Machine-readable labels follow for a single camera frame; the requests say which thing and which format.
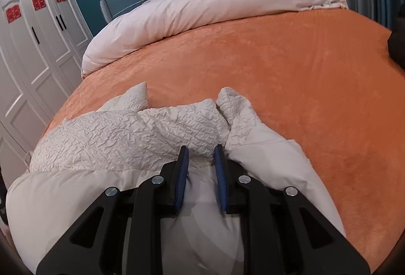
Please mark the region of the white quilted puffer jacket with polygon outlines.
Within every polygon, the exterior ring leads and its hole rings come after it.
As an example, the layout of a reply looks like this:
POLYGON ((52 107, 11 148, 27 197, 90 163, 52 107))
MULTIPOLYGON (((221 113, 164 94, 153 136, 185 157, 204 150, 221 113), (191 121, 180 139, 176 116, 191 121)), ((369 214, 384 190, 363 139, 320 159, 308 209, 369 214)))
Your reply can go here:
POLYGON ((296 187, 338 229, 340 215, 300 145, 268 128, 231 88, 216 100, 152 109, 138 84, 96 111, 65 120, 37 144, 28 171, 8 189, 16 250, 30 271, 108 187, 138 187, 189 149, 180 215, 162 223, 166 274, 242 274, 240 222, 223 215, 213 151, 273 189, 296 187))

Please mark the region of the orange plush bed cover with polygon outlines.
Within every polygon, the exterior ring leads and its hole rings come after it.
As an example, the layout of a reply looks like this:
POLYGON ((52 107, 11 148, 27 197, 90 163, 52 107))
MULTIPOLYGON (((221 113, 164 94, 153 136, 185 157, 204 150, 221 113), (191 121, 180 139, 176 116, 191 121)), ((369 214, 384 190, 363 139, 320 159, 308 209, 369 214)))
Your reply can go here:
POLYGON ((404 72, 385 27, 334 9, 235 20, 145 46, 92 73, 51 120, 101 107, 140 82, 153 108, 230 87, 294 139, 330 192, 349 241, 383 273, 404 232, 404 72))

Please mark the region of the pale pink folded duvet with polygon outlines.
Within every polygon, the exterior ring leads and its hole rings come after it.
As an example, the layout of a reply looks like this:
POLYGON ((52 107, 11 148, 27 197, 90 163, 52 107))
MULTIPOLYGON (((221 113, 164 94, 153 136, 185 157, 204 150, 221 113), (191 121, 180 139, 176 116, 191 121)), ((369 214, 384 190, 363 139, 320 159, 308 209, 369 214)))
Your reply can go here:
POLYGON ((151 0, 118 16, 90 42, 81 74, 93 72, 149 44, 202 26, 235 19, 348 7, 347 0, 151 0))

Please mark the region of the white panelled wardrobe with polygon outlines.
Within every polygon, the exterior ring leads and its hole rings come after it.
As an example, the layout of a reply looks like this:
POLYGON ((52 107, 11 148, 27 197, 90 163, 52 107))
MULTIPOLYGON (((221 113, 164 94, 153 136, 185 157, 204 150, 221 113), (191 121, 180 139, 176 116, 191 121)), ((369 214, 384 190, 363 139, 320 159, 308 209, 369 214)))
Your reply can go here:
POLYGON ((82 82, 93 38, 75 0, 1 0, 1 173, 28 168, 46 127, 82 82))

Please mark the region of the black puffer jacket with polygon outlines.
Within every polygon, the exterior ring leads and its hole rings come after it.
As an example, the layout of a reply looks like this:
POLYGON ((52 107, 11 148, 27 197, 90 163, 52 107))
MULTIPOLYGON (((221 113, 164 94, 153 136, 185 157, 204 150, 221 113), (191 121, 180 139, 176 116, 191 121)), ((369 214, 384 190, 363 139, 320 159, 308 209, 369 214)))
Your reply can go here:
POLYGON ((387 45, 390 58, 405 69, 405 19, 403 17, 395 20, 387 45))

